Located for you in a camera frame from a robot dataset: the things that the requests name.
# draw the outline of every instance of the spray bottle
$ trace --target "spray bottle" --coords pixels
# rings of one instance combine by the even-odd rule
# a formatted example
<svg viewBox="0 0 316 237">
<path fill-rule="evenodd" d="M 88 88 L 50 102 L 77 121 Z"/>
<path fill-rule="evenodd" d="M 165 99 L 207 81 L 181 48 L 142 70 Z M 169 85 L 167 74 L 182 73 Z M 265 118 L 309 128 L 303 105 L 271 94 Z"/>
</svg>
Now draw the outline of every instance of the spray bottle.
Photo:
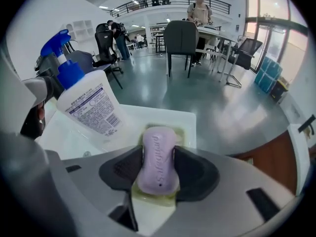
<svg viewBox="0 0 316 237">
<path fill-rule="evenodd" d="M 60 63 L 57 78 L 65 91 L 57 101 L 57 109 L 86 126 L 93 135 L 101 135 L 105 142 L 124 136 L 124 114 L 105 72 L 96 70 L 85 75 L 78 63 L 67 60 L 62 46 L 70 38 L 68 30 L 62 30 L 40 52 L 42 56 L 55 53 Z"/>
</svg>

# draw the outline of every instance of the gray chair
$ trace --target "gray chair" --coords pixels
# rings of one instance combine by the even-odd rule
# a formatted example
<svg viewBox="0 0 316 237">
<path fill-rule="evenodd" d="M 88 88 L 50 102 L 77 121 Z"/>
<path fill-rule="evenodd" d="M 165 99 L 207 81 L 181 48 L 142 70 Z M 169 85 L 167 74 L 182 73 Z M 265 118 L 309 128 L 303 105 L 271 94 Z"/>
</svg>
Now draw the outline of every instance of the gray chair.
<svg viewBox="0 0 316 237">
<path fill-rule="evenodd" d="M 251 59 L 254 58 L 253 55 L 259 49 L 261 45 L 262 45 L 261 41 L 254 40 L 254 39 L 246 39 L 239 48 L 232 47 L 232 50 L 235 51 L 236 57 L 229 56 L 228 58 L 228 62 L 232 63 L 233 65 L 228 73 L 224 73 L 225 75 L 227 75 L 226 77 L 227 85 L 234 86 L 237 88 L 242 87 L 242 84 L 240 83 L 240 81 L 238 81 L 238 79 L 234 75 L 232 75 L 232 71 L 235 65 L 241 66 L 244 69 L 249 70 L 251 67 Z M 229 77 L 234 79 L 237 84 L 229 82 L 228 81 Z"/>
<path fill-rule="evenodd" d="M 76 50 L 74 52 L 71 52 L 69 54 L 65 54 L 67 60 L 71 59 L 73 62 L 78 62 L 79 66 L 81 67 L 81 69 L 83 70 L 83 72 L 85 74 L 88 74 L 92 71 L 96 71 L 96 70 L 103 70 L 104 72 L 106 72 L 107 70 L 109 70 L 111 72 L 111 74 L 113 75 L 114 79 L 117 81 L 117 83 L 119 84 L 120 88 L 123 89 L 121 83 L 119 82 L 118 78 L 116 77 L 116 75 L 113 72 L 113 68 L 111 67 L 111 64 L 104 64 L 98 67 L 93 67 L 93 59 L 92 59 L 92 55 L 90 53 L 87 52 L 83 52 L 80 50 Z"/>
<path fill-rule="evenodd" d="M 163 38 L 168 56 L 169 76 L 171 73 L 171 55 L 187 56 L 185 70 L 187 69 L 188 56 L 190 55 L 189 78 L 193 55 L 196 52 L 198 44 L 198 29 L 196 25 L 191 21 L 171 21 L 164 30 Z"/>
</svg>

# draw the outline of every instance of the floor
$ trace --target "floor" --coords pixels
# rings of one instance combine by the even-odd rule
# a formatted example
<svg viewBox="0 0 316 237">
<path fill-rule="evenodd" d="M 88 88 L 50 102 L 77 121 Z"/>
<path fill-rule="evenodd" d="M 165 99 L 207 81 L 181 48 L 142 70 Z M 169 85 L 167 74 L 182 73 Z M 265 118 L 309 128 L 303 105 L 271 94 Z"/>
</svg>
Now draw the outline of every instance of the floor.
<svg viewBox="0 0 316 237">
<path fill-rule="evenodd" d="M 289 124 L 283 111 L 253 83 L 251 71 L 236 67 L 233 74 L 243 84 L 239 89 L 225 85 L 225 78 L 220 83 L 220 74 L 210 73 L 209 60 L 202 63 L 191 69 L 188 79 L 185 59 L 173 57 L 172 76 L 168 78 L 165 54 L 143 48 L 132 51 L 129 61 L 119 63 L 124 74 L 116 75 L 123 90 L 112 75 L 109 81 L 121 104 L 194 113 L 197 148 L 216 154 L 252 150 L 286 130 Z"/>
</svg>

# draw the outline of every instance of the bottle label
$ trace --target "bottle label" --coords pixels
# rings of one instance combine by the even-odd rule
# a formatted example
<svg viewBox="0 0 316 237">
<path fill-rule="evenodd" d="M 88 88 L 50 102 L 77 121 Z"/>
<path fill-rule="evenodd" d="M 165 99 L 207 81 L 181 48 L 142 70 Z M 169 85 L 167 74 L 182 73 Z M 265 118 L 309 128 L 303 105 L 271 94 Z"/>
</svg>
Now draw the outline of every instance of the bottle label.
<svg viewBox="0 0 316 237">
<path fill-rule="evenodd" d="M 102 84 L 89 89 L 66 110 L 82 124 L 108 137 L 117 132 L 121 123 L 113 111 L 114 106 Z"/>
</svg>

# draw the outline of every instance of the man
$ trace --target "man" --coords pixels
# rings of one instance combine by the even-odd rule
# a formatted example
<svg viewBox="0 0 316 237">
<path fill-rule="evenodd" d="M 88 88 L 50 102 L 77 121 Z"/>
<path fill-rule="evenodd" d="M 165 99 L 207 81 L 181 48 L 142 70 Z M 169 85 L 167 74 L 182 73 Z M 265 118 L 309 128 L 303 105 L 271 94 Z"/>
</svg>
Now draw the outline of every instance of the man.
<svg viewBox="0 0 316 237">
<path fill-rule="evenodd" d="M 196 26 L 204 26 L 208 24 L 211 20 L 212 10 L 209 6 L 204 4 L 204 0 L 196 0 L 188 7 L 188 20 L 194 22 Z M 204 49 L 205 39 L 199 38 L 197 43 L 197 49 Z M 192 60 L 192 66 L 195 67 L 196 64 L 202 65 L 200 58 L 202 53 L 195 53 Z"/>
<path fill-rule="evenodd" d="M 137 41 L 138 41 L 138 44 L 139 44 L 139 47 L 140 48 L 143 48 L 143 41 L 144 41 L 144 37 L 143 36 L 141 36 L 141 35 L 139 35 L 139 34 L 137 34 L 137 37 L 136 37 L 136 39 L 137 39 Z"/>
<path fill-rule="evenodd" d="M 122 33 L 119 24 L 113 20 L 109 20 L 108 25 L 111 26 L 111 31 L 113 32 L 113 37 L 117 43 L 118 49 L 123 57 L 123 60 L 129 59 L 129 51 L 125 42 L 125 35 Z"/>
</svg>

